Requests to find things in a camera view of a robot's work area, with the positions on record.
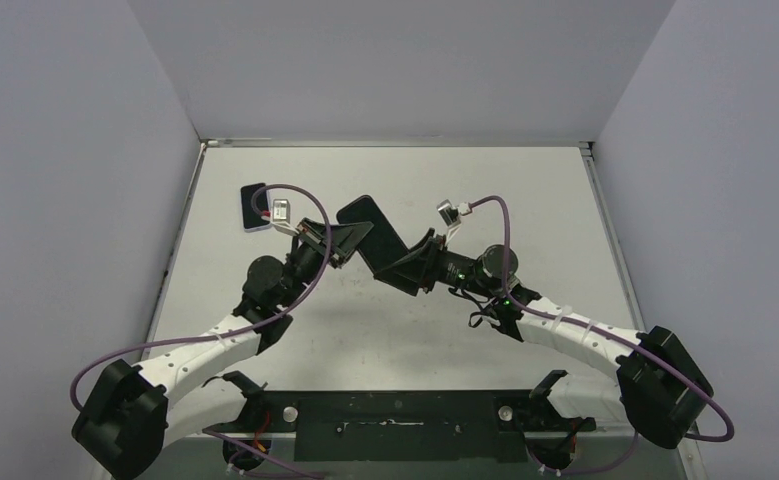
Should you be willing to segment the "black phone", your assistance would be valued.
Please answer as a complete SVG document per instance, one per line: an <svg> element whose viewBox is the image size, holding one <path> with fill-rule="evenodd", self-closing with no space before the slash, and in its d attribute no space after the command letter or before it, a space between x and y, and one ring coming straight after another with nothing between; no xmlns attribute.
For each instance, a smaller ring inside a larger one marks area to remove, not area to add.
<svg viewBox="0 0 779 480"><path fill-rule="evenodd" d="M270 200L265 183L254 183L240 188L242 225L245 232L271 228L268 214Z"/></svg>

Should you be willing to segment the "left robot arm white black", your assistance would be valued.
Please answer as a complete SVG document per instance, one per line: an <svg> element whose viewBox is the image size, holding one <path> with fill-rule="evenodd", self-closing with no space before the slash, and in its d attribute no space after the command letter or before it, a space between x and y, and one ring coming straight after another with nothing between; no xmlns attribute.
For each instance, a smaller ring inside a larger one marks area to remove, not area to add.
<svg viewBox="0 0 779 480"><path fill-rule="evenodd" d="M274 345L292 322L291 310L327 266L339 268L372 231L369 221L329 225L308 218L292 228L285 260L270 255L248 267L240 303L200 337L130 365L104 368L72 427L72 437L115 479L135 479L166 445L188 435L186 418L169 413L231 365Z"/></svg>

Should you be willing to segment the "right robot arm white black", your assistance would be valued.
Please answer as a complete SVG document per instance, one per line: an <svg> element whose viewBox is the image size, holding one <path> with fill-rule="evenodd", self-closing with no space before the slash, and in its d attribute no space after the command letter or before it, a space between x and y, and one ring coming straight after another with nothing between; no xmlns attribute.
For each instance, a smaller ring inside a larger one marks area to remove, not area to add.
<svg viewBox="0 0 779 480"><path fill-rule="evenodd" d="M376 280L412 296L443 284L482 297L482 315L499 333L553 349L608 377L604 387L563 380L557 390L534 396L530 414L542 428L556 428L568 417L606 417L674 449L696 437L690 429L713 403L712 386L672 331L620 328L554 303L521 284L517 255L503 244L472 258L450 251L446 236L433 231L408 247L387 228L359 251Z"/></svg>

